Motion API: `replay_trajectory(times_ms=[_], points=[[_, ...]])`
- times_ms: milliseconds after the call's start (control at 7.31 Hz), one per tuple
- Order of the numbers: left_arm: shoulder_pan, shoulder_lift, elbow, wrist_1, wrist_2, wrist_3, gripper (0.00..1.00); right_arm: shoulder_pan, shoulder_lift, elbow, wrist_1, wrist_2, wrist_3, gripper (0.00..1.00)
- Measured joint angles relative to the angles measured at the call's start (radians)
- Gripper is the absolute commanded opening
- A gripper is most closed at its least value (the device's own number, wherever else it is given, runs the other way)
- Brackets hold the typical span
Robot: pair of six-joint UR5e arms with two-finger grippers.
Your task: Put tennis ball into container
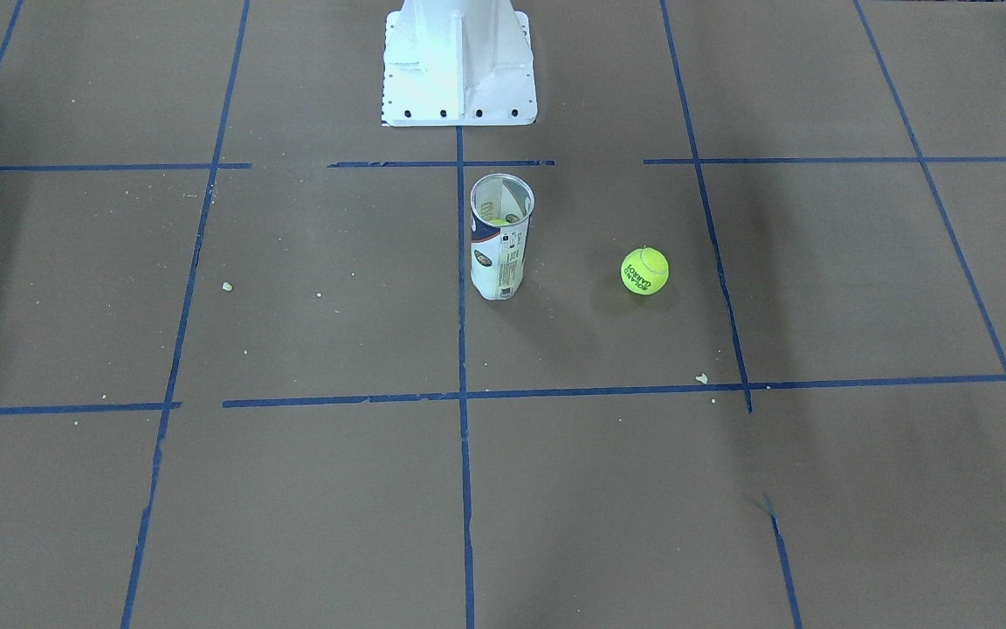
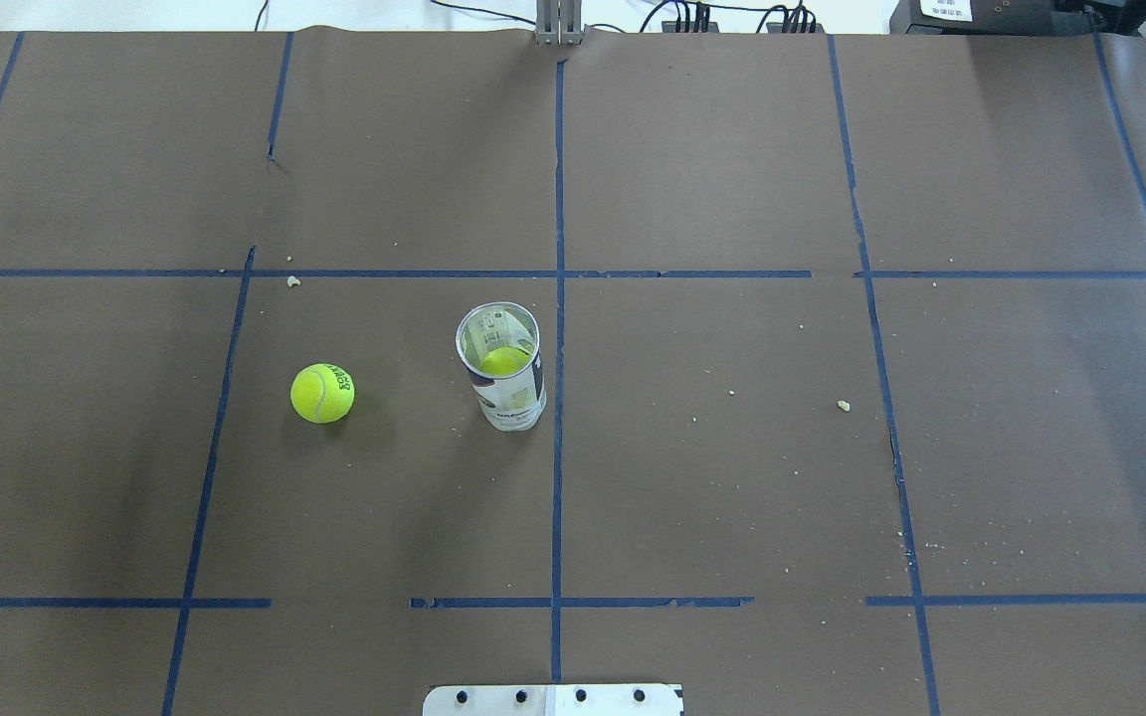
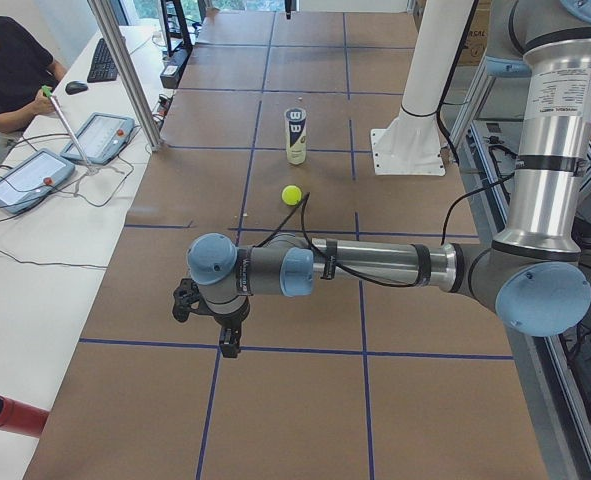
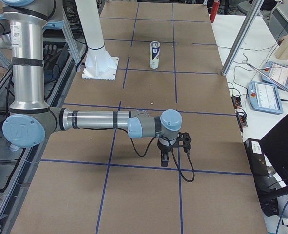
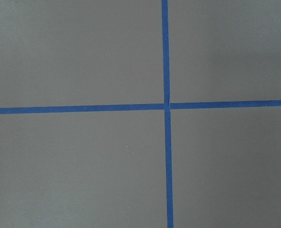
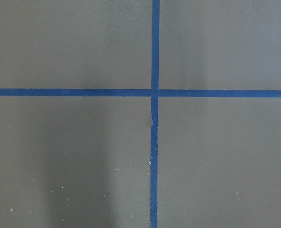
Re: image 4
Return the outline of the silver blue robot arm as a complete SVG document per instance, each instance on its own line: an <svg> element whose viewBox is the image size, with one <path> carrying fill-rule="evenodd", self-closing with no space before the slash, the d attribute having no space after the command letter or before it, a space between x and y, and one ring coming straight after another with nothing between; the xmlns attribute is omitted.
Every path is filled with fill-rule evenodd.
<svg viewBox="0 0 288 234"><path fill-rule="evenodd" d="M173 109L152 117L137 111L80 111L49 106L44 99L43 29L48 23L62 26L60 0L5 0L3 13L10 23L14 102L4 121L5 138L20 148L42 143L52 133L69 129L119 129L130 139L158 140L161 166L186 137L180 132L181 114Z"/></svg>

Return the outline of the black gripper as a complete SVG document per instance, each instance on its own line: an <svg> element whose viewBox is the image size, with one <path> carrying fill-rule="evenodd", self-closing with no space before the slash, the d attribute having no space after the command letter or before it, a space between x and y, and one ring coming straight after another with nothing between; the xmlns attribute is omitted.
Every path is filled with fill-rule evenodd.
<svg viewBox="0 0 288 234"><path fill-rule="evenodd" d="M169 156L168 156L168 152L170 152L173 148L177 148L178 147L178 141L174 141L174 140L164 140L159 138L158 139L158 143L157 146L159 148L159 150L161 151L160 157L161 157L161 167L168 167L168 163L169 163Z"/></svg>

